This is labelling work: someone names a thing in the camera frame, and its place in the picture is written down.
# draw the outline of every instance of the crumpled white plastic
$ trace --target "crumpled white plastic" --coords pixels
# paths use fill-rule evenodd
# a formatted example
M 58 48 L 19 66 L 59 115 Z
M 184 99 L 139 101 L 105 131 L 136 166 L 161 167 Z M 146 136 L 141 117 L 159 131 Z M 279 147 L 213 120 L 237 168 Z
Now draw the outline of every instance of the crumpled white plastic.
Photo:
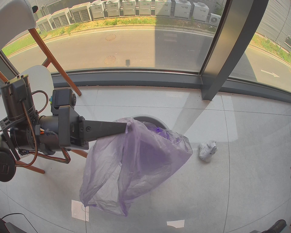
M 215 154 L 217 151 L 216 147 L 216 141 L 208 141 L 208 142 L 202 142 L 199 145 L 200 152 L 199 152 L 199 157 L 203 161 L 210 162 L 211 157 Z

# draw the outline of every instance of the road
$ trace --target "road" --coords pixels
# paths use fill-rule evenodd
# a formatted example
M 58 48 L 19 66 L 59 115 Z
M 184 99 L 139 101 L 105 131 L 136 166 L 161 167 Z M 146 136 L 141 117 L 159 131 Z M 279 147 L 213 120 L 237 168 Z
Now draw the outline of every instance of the road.
M 111 29 L 54 40 L 47 46 L 65 70 L 129 66 L 199 72 L 211 42 L 211 36 L 198 33 Z M 9 60 L 22 72 L 45 58 L 34 47 Z M 53 65 L 48 69 L 56 71 Z M 252 48 L 247 48 L 231 75 L 291 91 L 291 68 Z

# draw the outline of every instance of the glass pane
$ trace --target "glass pane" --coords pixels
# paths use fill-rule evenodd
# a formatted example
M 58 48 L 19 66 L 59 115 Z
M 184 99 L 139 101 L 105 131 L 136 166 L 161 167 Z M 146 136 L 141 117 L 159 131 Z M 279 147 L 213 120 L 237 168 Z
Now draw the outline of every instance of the glass pane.
M 40 36 L 64 70 L 200 72 L 226 1 L 83 0 L 74 5 L 43 0 L 34 15 Z M 45 60 L 29 34 L 16 37 L 3 52 L 19 72 Z M 56 71 L 52 64 L 48 69 Z
M 231 77 L 291 91 L 290 0 L 269 0 L 265 14 Z

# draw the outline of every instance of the air conditioning unit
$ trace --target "air conditioning unit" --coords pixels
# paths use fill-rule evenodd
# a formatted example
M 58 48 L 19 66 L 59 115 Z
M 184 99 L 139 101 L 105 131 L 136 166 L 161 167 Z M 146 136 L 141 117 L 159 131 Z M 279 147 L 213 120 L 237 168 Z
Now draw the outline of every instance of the air conditioning unit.
M 195 20 L 200 20 L 206 22 L 208 16 L 209 8 L 202 2 L 194 2 L 193 18 Z
M 89 8 L 91 6 L 90 2 L 85 2 L 73 6 L 70 11 L 76 23 L 91 21 L 91 15 L 89 13 Z
M 151 0 L 139 0 L 139 15 L 151 15 Z
M 52 14 L 52 19 L 57 28 L 70 25 L 71 14 L 69 8 L 58 10 Z
M 120 16 L 119 8 L 120 1 L 119 0 L 108 0 L 106 2 L 108 17 Z
M 175 0 L 175 13 L 174 17 L 186 18 L 190 16 L 191 3 L 187 0 Z
M 36 21 L 36 24 L 41 33 L 51 31 L 56 28 L 51 14 L 41 17 L 38 21 Z
M 135 0 L 123 0 L 123 15 L 135 15 Z
M 156 0 L 155 14 L 170 16 L 171 3 L 171 0 Z
M 220 22 L 220 19 L 221 19 L 220 15 L 210 13 L 209 23 L 214 24 L 214 25 L 218 25 Z
M 91 11 L 93 15 L 93 20 L 104 18 L 104 2 L 101 0 L 96 0 L 92 2 Z

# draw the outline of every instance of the purple plastic bag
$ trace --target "purple plastic bag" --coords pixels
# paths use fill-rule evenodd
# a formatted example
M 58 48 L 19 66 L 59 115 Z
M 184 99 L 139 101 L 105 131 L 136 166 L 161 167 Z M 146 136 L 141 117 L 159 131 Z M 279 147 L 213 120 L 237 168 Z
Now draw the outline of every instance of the purple plastic bag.
M 100 138 L 90 149 L 80 200 L 127 216 L 133 200 L 173 175 L 192 155 L 187 137 L 133 118 L 124 134 Z

